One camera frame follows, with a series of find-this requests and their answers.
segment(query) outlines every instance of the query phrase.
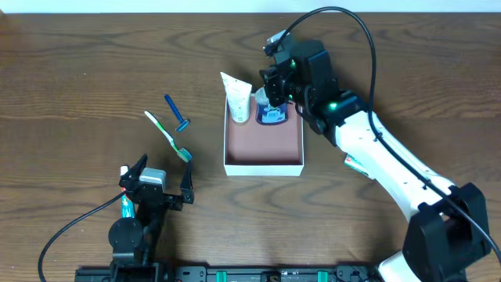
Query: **green toothbrush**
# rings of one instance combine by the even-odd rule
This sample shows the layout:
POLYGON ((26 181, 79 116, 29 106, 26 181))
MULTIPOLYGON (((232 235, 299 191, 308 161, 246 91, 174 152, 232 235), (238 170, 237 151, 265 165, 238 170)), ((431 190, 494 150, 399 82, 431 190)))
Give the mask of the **green toothbrush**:
POLYGON ((178 147, 174 143, 174 139, 169 134, 169 132, 165 130, 162 124, 149 111, 145 110, 144 114, 157 126, 158 129, 160 129, 165 138, 169 140, 169 143, 171 144, 174 151, 178 154, 178 156, 185 162, 191 161, 192 156, 189 151, 186 148, 178 149, 178 147))

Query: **white wall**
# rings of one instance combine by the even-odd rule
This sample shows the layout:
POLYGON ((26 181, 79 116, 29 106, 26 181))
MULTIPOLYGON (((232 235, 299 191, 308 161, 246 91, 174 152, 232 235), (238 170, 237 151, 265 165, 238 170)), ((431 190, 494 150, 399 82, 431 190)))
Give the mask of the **white wall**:
POLYGON ((5 13, 501 12, 501 0, 0 0, 5 13))

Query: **wood grain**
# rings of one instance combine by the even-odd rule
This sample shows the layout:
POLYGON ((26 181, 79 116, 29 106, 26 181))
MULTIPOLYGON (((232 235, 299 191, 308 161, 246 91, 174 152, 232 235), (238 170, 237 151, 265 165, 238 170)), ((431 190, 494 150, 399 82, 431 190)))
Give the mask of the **wood grain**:
MULTIPOLYGON (((71 219, 119 192, 118 169, 143 153, 182 166, 143 117, 176 121, 169 93, 192 124, 176 138, 194 156, 196 202, 172 213, 159 257, 221 265, 379 262, 402 247, 406 222, 375 182, 342 165, 343 154, 305 131, 300 178, 226 177, 220 71, 261 82, 261 47, 297 14, 8 15, 0 20, 0 280, 35 281, 46 241, 71 219)), ((487 197, 501 242, 501 15, 363 14, 378 55, 376 111, 424 162, 487 197)), ((309 19, 299 38, 319 38, 341 84, 366 97, 369 53, 341 14, 309 19)), ((77 224, 45 258, 50 281, 80 265, 107 265, 119 204, 77 224)), ((494 255, 467 269, 499 280, 494 255)))

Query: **white tube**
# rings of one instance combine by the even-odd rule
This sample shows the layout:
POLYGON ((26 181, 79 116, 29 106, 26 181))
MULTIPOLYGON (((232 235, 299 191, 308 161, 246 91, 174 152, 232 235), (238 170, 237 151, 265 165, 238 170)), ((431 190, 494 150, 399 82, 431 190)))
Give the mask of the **white tube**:
POLYGON ((247 122, 250 117, 252 85, 232 78, 222 72, 221 77, 222 83, 225 86, 232 119, 237 124, 242 125, 247 122))

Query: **white box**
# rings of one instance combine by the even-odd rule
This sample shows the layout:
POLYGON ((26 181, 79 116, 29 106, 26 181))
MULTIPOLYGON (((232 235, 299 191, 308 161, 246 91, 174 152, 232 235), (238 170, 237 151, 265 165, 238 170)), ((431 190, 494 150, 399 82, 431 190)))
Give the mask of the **white box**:
POLYGON ((303 121, 294 105, 281 125, 260 125, 256 102, 250 98, 250 117, 245 125, 233 122, 225 104, 224 166, 226 175, 299 176, 305 166, 303 121))

